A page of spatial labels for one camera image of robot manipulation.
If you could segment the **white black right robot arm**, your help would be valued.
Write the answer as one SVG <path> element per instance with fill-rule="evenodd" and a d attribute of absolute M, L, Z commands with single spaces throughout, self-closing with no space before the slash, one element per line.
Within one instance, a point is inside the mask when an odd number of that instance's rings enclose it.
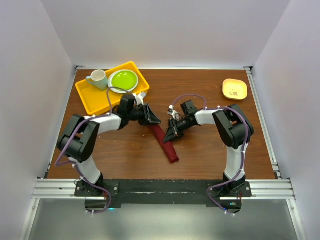
<path fill-rule="evenodd" d="M 219 136 L 226 146 L 226 167 L 222 182 L 209 187 L 219 189 L 221 193 L 233 197 L 246 182 L 245 158 L 246 150 L 254 134 L 254 128 L 244 112 L 237 104 L 214 109 L 198 109 L 192 100 L 180 105 L 184 116 L 171 105 L 168 114 L 168 129 L 164 143 L 175 141 L 184 136 L 184 131 L 194 126 L 215 125 Z"/>

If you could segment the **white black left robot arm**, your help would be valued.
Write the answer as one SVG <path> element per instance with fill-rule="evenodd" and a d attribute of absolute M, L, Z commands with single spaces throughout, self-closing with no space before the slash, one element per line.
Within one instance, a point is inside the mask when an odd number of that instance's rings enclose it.
<path fill-rule="evenodd" d="M 58 137 L 56 148 L 60 150 L 60 155 L 55 165 L 66 164 L 66 161 L 61 162 L 61 158 L 66 156 L 80 174 L 80 181 L 86 186 L 86 191 L 92 196 L 106 196 L 103 174 L 93 159 L 96 140 L 100 134 L 123 129 L 130 121 L 137 121 L 141 126 L 160 124 L 161 120 L 144 102 L 144 97 L 144 93 L 125 94 L 115 110 L 98 116 L 74 114 Z"/>

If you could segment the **dark red cloth napkin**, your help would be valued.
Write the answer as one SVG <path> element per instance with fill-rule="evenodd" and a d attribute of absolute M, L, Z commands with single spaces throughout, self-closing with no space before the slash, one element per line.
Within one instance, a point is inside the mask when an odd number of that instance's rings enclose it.
<path fill-rule="evenodd" d="M 164 142 L 165 139 L 165 132 L 162 130 L 162 128 L 156 124 L 156 125 L 150 125 L 148 127 L 152 134 L 154 135 L 155 139 L 161 146 L 164 154 L 166 155 L 168 161 L 173 164 L 177 163 L 180 159 L 176 153 L 176 150 L 171 142 Z"/>

